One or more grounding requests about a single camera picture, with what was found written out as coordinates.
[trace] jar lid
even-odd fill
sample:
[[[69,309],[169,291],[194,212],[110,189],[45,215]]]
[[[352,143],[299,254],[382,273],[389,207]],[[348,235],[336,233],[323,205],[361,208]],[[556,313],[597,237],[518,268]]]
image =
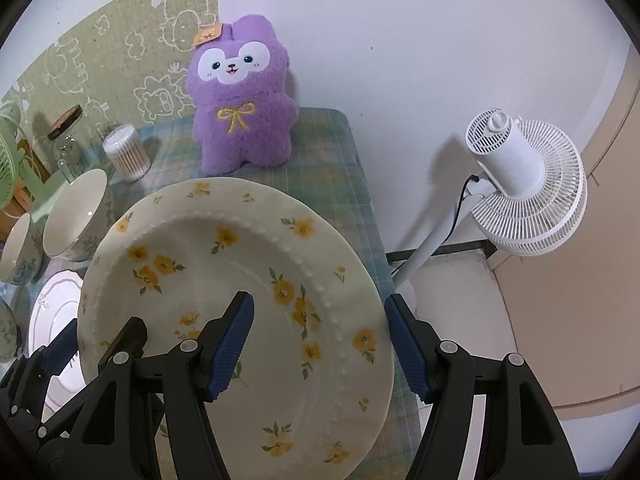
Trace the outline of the jar lid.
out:
[[[62,134],[65,130],[78,120],[78,117],[82,115],[82,107],[80,105],[76,105],[73,108],[69,108],[65,113],[62,114],[53,126],[51,127],[51,131],[47,135],[49,140],[56,140],[60,134]]]

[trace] green fan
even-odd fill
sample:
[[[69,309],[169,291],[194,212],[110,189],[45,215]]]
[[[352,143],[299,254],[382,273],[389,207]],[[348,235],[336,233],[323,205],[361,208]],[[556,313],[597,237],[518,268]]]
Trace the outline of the green fan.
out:
[[[15,182],[22,179],[34,199],[30,211],[34,221],[49,214],[56,199],[68,183],[60,170],[46,182],[37,175],[33,160],[16,146],[15,137],[20,127],[20,108],[12,101],[0,103],[0,209],[4,209],[14,195]]]

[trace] white plate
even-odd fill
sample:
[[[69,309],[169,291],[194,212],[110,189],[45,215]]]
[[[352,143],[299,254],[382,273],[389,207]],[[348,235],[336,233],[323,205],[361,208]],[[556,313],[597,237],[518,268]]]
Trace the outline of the white plate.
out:
[[[231,477],[346,478],[369,452],[390,401],[384,310],[340,234],[271,187],[189,180],[125,213],[84,279],[85,379],[96,376],[130,316],[145,320],[145,355],[154,355],[197,336],[238,290],[254,297],[254,324],[239,377],[207,405]],[[156,443],[166,479],[175,473],[165,434],[161,428]]]
[[[54,274],[40,291],[29,322],[29,355],[48,345],[78,316],[82,278],[71,270]],[[45,398],[46,405],[56,412],[85,386],[78,354],[59,376],[53,376]]]

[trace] purple plush toy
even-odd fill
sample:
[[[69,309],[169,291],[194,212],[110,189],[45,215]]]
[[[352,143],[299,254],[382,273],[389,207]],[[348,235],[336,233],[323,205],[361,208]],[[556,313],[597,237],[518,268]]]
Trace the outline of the purple plush toy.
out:
[[[204,173],[289,158],[298,107],[284,93],[288,66],[271,23],[256,14],[223,24],[219,37],[196,47],[186,87],[197,108],[193,139],[202,148]]]

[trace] white fan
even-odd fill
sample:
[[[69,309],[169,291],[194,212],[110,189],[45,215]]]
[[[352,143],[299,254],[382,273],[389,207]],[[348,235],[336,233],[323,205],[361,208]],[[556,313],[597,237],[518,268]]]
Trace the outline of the white fan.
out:
[[[420,267],[469,213],[492,243],[518,256],[557,249],[580,224],[587,181],[566,133],[543,121],[513,120],[494,108],[471,121],[466,145],[484,174],[467,181],[462,202],[399,267],[394,285]]]

